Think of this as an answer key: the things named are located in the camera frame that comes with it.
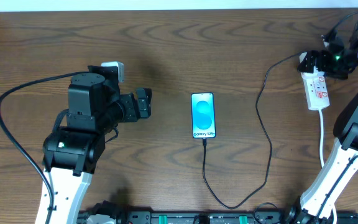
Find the blue Galaxy smartphone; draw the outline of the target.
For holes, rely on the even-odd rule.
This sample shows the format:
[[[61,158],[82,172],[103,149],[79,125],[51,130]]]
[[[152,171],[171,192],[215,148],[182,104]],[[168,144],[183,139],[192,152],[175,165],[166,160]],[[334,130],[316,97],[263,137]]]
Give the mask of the blue Galaxy smartphone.
[[[191,95],[191,117],[193,138],[216,137],[214,95],[211,92]]]

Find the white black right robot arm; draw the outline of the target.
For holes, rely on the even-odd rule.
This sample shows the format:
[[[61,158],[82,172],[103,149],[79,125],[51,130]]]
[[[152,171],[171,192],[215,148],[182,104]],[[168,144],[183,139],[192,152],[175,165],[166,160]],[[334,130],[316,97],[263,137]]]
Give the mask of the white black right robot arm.
[[[345,80],[358,67],[358,21],[349,46],[332,28],[322,36],[325,48],[300,54],[297,70],[304,80],[311,110],[326,107],[326,77]],[[327,223],[334,204],[358,170],[358,93],[343,109],[334,124],[332,151],[312,185],[297,198],[282,223]]]

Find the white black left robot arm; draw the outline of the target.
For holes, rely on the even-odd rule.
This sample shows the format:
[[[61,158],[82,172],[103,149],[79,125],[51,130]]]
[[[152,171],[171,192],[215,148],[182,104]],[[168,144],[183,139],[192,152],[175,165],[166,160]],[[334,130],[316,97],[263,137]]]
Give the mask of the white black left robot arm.
[[[121,94],[121,62],[88,67],[71,78],[68,109],[63,110],[43,143],[44,175],[51,186],[42,187],[36,223],[76,223],[80,207],[106,148],[105,136],[119,123],[151,115],[152,91],[138,88]]]

